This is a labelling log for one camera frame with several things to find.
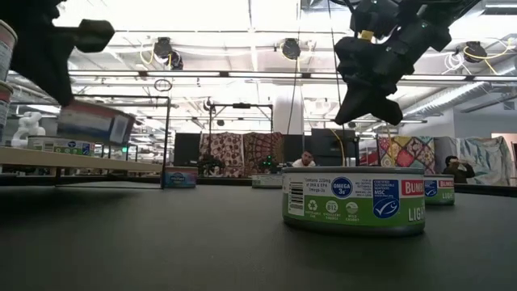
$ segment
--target barcode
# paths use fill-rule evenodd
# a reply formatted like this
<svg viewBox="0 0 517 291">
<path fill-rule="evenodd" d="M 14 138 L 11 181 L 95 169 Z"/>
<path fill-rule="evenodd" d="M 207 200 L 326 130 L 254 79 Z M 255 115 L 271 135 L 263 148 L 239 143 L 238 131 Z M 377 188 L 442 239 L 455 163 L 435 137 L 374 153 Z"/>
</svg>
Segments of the barcode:
<svg viewBox="0 0 517 291">
<path fill-rule="evenodd" d="M 122 143 L 124 134 L 128 127 L 128 119 L 123 116 L 117 116 L 113 120 L 113 130 L 111 131 L 110 141 Z"/>
<path fill-rule="evenodd" d="M 304 184 L 302 182 L 289 183 L 289 213 L 304 215 Z"/>
<path fill-rule="evenodd" d="M 54 151 L 54 143 L 53 142 L 45 142 L 43 144 L 43 151 Z"/>
</svg>

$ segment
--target white shelf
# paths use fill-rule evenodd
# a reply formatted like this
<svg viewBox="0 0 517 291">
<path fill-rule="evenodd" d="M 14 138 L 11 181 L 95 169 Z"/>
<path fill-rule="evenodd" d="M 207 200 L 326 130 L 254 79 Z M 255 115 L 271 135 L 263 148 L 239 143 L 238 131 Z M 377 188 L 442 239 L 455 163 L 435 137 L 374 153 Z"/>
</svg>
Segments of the white shelf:
<svg viewBox="0 0 517 291">
<path fill-rule="evenodd" d="M 0 146 L 0 165 L 40 167 L 96 168 L 141 172 L 161 172 L 162 165 L 145 162 L 127 162 L 106 158 L 93 158 L 72 154 L 59 154 L 40 150 L 24 150 Z"/>
</svg>

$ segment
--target colorful quilt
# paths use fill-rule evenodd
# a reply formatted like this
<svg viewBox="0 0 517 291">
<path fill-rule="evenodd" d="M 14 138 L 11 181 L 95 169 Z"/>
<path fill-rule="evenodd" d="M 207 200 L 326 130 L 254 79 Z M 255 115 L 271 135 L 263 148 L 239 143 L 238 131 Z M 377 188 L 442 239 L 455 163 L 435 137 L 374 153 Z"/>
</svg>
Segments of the colorful quilt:
<svg viewBox="0 0 517 291">
<path fill-rule="evenodd" d="M 239 178 L 244 176 L 244 154 L 242 135 L 235 133 L 212 134 L 212 156 L 220 159 L 226 168 L 223 177 Z M 208 134 L 200 139 L 200 158 L 208 152 Z"/>
<path fill-rule="evenodd" d="M 273 162 L 284 162 L 284 137 L 282 133 L 247 133 L 244 135 L 245 176 L 264 173 L 260 163 L 268 155 Z"/>
<path fill-rule="evenodd" d="M 378 142 L 381 166 L 412 167 L 423 169 L 426 174 L 435 173 L 433 137 L 392 137 L 391 147 L 387 137 L 379 137 Z"/>
</svg>

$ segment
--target green can label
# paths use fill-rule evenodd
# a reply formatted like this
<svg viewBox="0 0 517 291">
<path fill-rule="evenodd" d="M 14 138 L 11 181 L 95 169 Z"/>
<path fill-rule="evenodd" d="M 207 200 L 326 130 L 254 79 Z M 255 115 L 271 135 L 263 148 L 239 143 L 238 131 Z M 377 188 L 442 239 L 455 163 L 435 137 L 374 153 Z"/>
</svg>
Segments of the green can label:
<svg viewBox="0 0 517 291">
<path fill-rule="evenodd" d="M 454 179 L 426 179 L 426 202 L 454 201 Z"/>
<path fill-rule="evenodd" d="M 284 215 L 351 226 L 409 226 L 425 221 L 419 175 L 302 174 L 284 177 Z"/>
</svg>

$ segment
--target ceiling light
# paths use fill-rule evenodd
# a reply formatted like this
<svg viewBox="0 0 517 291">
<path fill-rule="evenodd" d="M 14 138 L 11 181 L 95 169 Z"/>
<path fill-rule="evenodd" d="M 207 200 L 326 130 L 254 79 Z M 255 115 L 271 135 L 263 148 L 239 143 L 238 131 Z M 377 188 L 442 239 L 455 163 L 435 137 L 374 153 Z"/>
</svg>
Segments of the ceiling light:
<svg viewBox="0 0 517 291">
<path fill-rule="evenodd" d="M 406 75 L 401 80 L 410 81 L 463 81 L 465 76 L 447 76 L 447 75 Z"/>
<path fill-rule="evenodd" d="M 479 76 L 474 77 L 474 80 L 488 82 L 511 82 L 517 81 L 517 76 Z"/>
<path fill-rule="evenodd" d="M 311 73 L 311 78 L 320 78 L 320 79 L 336 79 L 335 73 Z"/>
<path fill-rule="evenodd" d="M 59 112 L 61 112 L 61 110 L 59 108 L 50 106 L 50 105 L 27 105 L 27 107 L 36 109 L 36 110 L 39 110 L 42 112 L 48 112 L 48 113 L 54 113 L 54 114 L 59 114 Z"/>
<path fill-rule="evenodd" d="M 517 8 L 517 4 L 485 4 L 485 8 Z"/>
<path fill-rule="evenodd" d="M 231 72 L 228 75 L 240 78 L 301 78 L 301 74 L 294 73 Z"/>
<path fill-rule="evenodd" d="M 402 120 L 401 123 L 410 124 L 410 123 L 426 123 L 426 120 Z"/>
<path fill-rule="evenodd" d="M 134 139 L 136 139 L 137 141 L 142 141 L 142 142 L 151 142 L 151 139 L 148 137 L 134 137 Z"/>
<path fill-rule="evenodd" d="M 150 77 L 160 77 L 160 78 L 166 78 L 166 77 L 219 77 L 219 72 L 189 72 L 189 71 L 179 71 L 179 72 L 161 72 L 161 71 L 149 71 L 147 73 Z"/>
<path fill-rule="evenodd" d="M 375 123 L 375 122 L 379 122 L 378 120 L 361 120 L 361 119 L 358 119 L 358 120 L 353 120 L 352 122 L 355 122 L 355 123 Z"/>
<path fill-rule="evenodd" d="M 144 124 L 145 124 L 145 126 L 149 126 L 150 128 L 153 128 L 153 129 L 164 129 L 165 128 L 165 125 L 163 124 L 163 122 L 155 120 L 155 119 L 150 119 L 150 118 L 145 119 Z"/>
<path fill-rule="evenodd" d="M 92 77 L 92 76 L 103 76 L 103 77 L 137 77 L 139 76 L 137 71 L 103 71 L 103 70 L 72 70 L 69 72 L 70 77 Z"/>
</svg>

